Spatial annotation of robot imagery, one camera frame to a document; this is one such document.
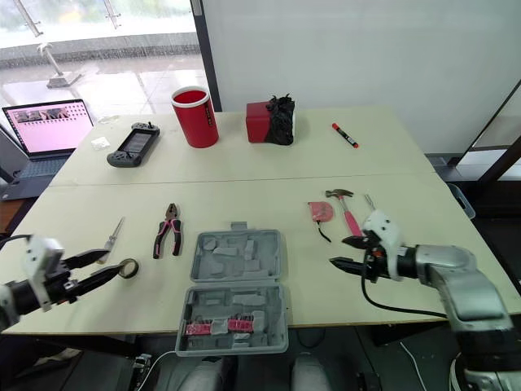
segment pink tape measure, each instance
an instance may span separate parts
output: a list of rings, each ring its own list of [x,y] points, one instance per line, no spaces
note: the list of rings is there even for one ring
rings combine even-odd
[[[318,225],[318,233],[322,238],[331,243],[331,239],[324,235],[320,229],[321,222],[328,222],[333,218],[333,207],[329,202],[318,201],[308,202],[309,208],[311,209],[311,218]]]

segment red bucket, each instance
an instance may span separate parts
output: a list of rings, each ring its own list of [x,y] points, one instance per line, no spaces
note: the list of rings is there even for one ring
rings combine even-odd
[[[189,86],[172,94],[176,112],[186,141],[195,148],[211,147],[219,139],[210,93],[204,87]]]

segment game controller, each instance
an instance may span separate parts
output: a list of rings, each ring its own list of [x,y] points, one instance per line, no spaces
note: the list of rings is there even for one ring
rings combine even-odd
[[[108,164],[114,167],[138,167],[155,139],[160,128],[148,122],[136,122],[125,141],[113,153],[107,155]]]

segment laptop screen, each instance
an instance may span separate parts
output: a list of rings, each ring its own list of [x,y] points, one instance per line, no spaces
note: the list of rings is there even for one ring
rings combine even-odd
[[[83,100],[2,108],[29,156],[70,153],[92,129]]]

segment red box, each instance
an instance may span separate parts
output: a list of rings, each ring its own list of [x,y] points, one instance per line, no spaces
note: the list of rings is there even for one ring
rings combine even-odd
[[[269,131],[269,102],[248,103],[246,105],[247,139],[250,143],[263,143]]]

